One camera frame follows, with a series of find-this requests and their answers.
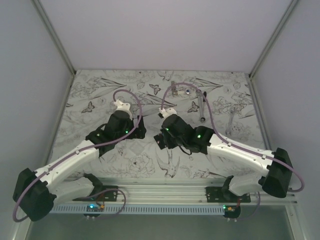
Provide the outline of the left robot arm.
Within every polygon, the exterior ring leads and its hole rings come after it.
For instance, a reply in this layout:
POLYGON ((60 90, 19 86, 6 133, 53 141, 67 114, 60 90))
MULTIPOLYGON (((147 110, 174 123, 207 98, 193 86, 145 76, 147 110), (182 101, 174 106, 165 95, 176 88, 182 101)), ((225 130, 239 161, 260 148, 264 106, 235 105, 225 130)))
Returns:
POLYGON ((72 200, 96 201, 108 191, 93 174, 77 180, 65 180, 77 169, 113 150, 125 139, 143 139, 146 134, 143 116, 134 122, 123 110, 115 111, 107 123, 90 132, 69 153, 34 171, 24 169, 18 175, 12 218, 16 223, 44 218, 53 207, 72 200))

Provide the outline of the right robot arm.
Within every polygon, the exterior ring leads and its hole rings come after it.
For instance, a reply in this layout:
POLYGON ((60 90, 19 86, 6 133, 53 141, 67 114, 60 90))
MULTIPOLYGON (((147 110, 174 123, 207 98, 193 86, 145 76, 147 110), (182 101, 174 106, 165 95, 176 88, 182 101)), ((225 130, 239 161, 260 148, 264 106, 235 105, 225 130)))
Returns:
POLYGON ((276 151, 252 148, 228 140, 212 128, 203 125, 192 127, 176 114, 164 119, 154 140, 160 149, 179 147, 187 155, 217 156, 251 168, 251 174, 226 178, 221 190, 226 202, 231 203, 239 196, 259 191, 281 199, 287 196, 293 166, 288 152, 282 148, 276 151))

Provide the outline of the black fuse box base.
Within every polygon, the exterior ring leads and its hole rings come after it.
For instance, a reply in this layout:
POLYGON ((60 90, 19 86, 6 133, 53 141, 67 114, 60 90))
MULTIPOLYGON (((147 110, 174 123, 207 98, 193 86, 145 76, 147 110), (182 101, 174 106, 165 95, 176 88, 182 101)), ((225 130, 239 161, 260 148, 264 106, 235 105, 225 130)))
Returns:
POLYGON ((161 150, 167 147, 167 144, 165 143, 164 136, 162 133, 155 135, 153 138, 161 150))

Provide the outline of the clear plastic fuse box cover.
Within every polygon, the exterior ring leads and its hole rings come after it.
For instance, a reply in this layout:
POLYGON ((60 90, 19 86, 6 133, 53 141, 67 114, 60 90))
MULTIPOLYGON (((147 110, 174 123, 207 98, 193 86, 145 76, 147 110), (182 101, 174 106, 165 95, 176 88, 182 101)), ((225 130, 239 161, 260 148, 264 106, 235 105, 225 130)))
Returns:
POLYGON ((144 152, 145 147, 138 142, 134 142, 132 145, 130 145, 129 150, 138 156, 144 152))

